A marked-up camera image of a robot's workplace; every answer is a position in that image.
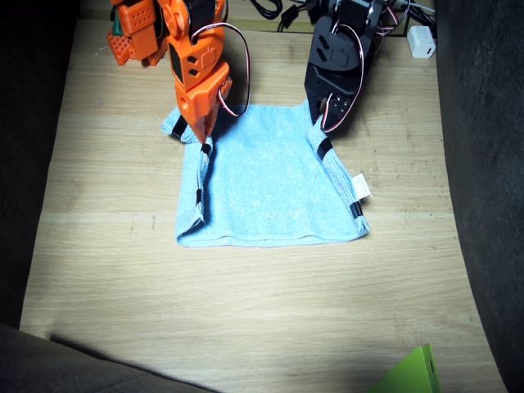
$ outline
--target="towel tag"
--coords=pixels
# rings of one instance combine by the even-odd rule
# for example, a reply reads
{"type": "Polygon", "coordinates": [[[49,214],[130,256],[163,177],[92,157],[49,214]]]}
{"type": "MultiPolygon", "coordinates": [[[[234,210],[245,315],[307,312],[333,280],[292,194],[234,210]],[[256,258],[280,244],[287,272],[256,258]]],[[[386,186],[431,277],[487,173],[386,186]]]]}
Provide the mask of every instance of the towel tag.
{"type": "Polygon", "coordinates": [[[364,174],[357,174],[352,178],[353,186],[355,186],[355,192],[357,193],[357,198],[359,201],[362,201],[364,198],[371,197],[373,194],[369,191],[368,182],[364,178],[364,174]]]}

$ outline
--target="wooden table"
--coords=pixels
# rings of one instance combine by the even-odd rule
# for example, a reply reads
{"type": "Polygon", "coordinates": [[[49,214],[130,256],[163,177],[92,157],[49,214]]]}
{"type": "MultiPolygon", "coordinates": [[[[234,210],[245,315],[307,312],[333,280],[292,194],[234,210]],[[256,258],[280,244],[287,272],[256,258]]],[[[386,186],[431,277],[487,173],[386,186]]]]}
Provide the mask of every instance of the wooden table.
{"type": "MultiPolygon", "coordinates": [[[[436,59],[387,38],[333,137],[374,198],[346,244],[185,249],[183,145],[160,131],[169,61],[117,66],[109,21],[79,20],[22,330],[224,392],[364,391],[431,343],[444,391],[504,389],[449,200],[436,59]]],[[[246,31],[253,102],[297,105],[311,36],[246,31]]],[[[227,58],[243,72],[240,41],[227,58]]]]}

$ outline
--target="orange bracket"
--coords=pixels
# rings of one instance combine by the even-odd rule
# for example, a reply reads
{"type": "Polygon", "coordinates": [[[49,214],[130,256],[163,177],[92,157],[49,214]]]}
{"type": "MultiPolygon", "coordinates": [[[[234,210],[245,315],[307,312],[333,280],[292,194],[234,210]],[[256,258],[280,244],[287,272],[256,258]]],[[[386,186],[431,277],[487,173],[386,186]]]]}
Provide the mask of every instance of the orange bracket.
{"type": "MultiPolygon", "coordinates": [[[[213,0],[215,18],[220,22],[224,0],[213,0]]],[[[180,114],[202,143],[211,135],[219,110],[218,91],[226,97],[231,89],[229,65],[221,58],[224,28],[199,34],[192,43],[189,14],[184,0],[159,0],[169,29],[167,38],[174,89],[180,114]]]]}
{"type": "Polygon", "coordinates": [[[156,66],[162,58],[167,45],[157,42],[155,33],[155,5],[153,0],[141,0],[132,6],[126,6],[123,0],[111,0],[116,6],[124,36],[107,33],[107,42],[119,65],[129,59],[147,59],[151,66],[156,66]]]}

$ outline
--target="towel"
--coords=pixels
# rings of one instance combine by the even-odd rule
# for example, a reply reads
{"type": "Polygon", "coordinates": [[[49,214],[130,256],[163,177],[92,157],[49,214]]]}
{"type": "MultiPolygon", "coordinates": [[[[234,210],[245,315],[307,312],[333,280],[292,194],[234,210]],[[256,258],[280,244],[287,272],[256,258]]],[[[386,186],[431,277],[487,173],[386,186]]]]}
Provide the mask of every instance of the towel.
{"type": "Polygon", "coordinates": [[[350,174],[300,106],[219,113],[201,144],[175,109],[162,130],[186,144],[175,236],[187,247],[348,242],[369,232],[350,174]]]}

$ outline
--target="green object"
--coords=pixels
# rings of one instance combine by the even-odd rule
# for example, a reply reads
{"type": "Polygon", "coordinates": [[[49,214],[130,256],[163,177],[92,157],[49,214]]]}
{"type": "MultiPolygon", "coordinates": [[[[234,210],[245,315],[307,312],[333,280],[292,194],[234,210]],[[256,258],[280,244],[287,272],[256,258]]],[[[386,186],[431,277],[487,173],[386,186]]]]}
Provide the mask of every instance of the green object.
{"type": "Polygon", "coordinates": [[[124,35],[122,25],[120,24],[120,19],[118,18],[118,12],[115,12],[115,20],[113,20],[113,28],[111,29],[111,34],[113,34],[115,37],[122,37],[124,35]]]}
{"type": "Polygon", "coordinates": [[[440,393],[431,345],[419,346],[411,352],[368,393],[440,393]]]}

